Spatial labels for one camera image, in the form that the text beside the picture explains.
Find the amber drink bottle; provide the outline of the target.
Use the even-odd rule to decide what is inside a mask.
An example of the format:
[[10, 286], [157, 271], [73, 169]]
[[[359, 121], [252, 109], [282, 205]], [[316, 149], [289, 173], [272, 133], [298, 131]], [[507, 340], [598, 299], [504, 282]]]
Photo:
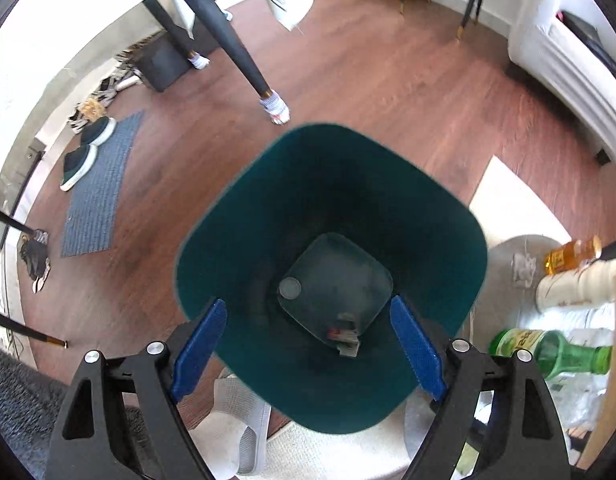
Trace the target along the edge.
[[570, 240], [547, 253], [543, 259], [544, 272], [554, 275], [577, 270], [599, 259], [601, 254], [602, 243], [597, 235], [590, 240]]

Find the dark green slipper near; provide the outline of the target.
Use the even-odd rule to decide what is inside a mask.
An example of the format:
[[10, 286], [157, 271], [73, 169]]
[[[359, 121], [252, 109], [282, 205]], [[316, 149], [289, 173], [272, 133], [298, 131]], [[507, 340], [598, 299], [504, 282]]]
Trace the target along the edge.
[[70, 191], [93, 167], [98, 154], [94, 145], [84, 144], [64, 157], [63, 180], [60, 190]]

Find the small low round table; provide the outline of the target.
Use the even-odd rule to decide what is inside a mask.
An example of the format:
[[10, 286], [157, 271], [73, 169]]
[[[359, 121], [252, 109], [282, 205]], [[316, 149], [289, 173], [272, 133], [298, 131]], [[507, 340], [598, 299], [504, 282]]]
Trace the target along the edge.
[[494, 246], [477, 298], [460, 335], [477, 349], [486, 351], [502, 330], [560, 330], [568, 333], [593, 328], [590, 310], [553, 309], [541, 313], [536, 307], [536, 288], [546, 276], [543, 257], [560, 244], [542, 235], [522, 235]]

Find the dark green trash bin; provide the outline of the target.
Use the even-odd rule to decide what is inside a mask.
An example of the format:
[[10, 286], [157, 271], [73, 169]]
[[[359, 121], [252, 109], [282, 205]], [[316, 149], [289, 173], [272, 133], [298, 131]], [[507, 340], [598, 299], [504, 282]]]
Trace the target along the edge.
[[[216, 351], [254, 393], [311, 430], [351, 434], [421, 387], [390, 324], [393, 296], [444, 361], [486, 266], [460, 200], [363, 134], [309, 124], [223, 192], [182, 245], [175, 282], [189, 318], [224, 301]], [[445, 361], [444, 378], [448, 392]]]

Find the dark green slipper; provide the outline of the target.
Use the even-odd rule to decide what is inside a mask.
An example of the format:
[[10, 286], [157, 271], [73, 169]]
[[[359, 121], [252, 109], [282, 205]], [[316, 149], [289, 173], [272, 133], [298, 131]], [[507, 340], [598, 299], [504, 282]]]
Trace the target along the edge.
[[80, 144], [101, 146], [114, 133], [117, 122], [110, 116], [102, 116], [81, 130]]
[[63, 180], [60, 190], [70, 191], [93, 167], [98, 154], [94, 145], [84, 144], [64, 157]]

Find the dark green slipper far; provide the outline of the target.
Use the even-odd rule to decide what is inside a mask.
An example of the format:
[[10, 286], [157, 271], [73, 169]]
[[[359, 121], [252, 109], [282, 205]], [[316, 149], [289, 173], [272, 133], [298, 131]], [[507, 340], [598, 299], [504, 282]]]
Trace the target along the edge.
[[114, 133], [117, 122], [110, 116], [102, 116], [81, 130], [80, 144], [101, 146]]

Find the white slipper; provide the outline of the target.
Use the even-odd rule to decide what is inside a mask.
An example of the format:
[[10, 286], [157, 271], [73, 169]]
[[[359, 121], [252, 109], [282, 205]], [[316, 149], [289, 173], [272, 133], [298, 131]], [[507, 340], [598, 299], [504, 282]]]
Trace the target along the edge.
[[266, 464], [271, 405], [228, 368], [214, 381], [214, 405], [190, 437], [215, 479], [259, 474]]

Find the black storage box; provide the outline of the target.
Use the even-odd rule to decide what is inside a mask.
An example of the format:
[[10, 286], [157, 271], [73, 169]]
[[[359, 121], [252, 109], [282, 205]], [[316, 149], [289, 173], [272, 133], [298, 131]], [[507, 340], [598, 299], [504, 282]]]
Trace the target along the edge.
[[164, 92], [192, 65], [166, 32], [154, 36], [131, 57], [142, 81], [156, 92]]

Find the green glass bottle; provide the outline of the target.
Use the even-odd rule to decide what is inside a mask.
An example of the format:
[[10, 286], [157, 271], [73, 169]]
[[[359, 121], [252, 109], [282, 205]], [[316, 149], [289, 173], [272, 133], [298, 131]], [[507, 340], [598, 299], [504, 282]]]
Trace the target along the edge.
[[558, 330], [502, 330], [491, 341], [492, 356], [513, 356], [526, 350], [532, 354], [546, 379], [559, 374], [608, 374], [611, 368], [612, 346], [586, 347], [571, 344]]

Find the grey striped door mat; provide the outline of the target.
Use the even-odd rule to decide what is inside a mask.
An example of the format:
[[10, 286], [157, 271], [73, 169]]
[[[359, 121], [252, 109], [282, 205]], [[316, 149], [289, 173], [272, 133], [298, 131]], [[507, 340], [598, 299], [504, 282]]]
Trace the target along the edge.
[[98, 147], [92, 168], [68, 192], [62, 258], [102, 252], [112, 246], [122, 179], [143, 116], [144, 112], [137, 112], [118, 122]]

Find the white plastic bottle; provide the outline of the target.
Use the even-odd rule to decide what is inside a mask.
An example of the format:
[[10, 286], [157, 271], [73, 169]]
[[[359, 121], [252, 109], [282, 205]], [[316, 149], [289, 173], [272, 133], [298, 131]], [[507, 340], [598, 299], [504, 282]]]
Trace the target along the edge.
[[553, 309], [596, 309], [615, 298], [616, 259], [547, 275], [538, 283], [535, 296], [537, 310], [541, 313]]

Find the cream rug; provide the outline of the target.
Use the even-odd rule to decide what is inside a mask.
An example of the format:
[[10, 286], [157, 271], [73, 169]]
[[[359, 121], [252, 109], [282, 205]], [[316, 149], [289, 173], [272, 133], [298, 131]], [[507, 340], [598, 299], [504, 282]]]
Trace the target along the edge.
[[542, 235], [558, 244], [570, 234], [538, 195], [497, 156], [492, 156], [468, 205], [488, 248], [522, 235]]

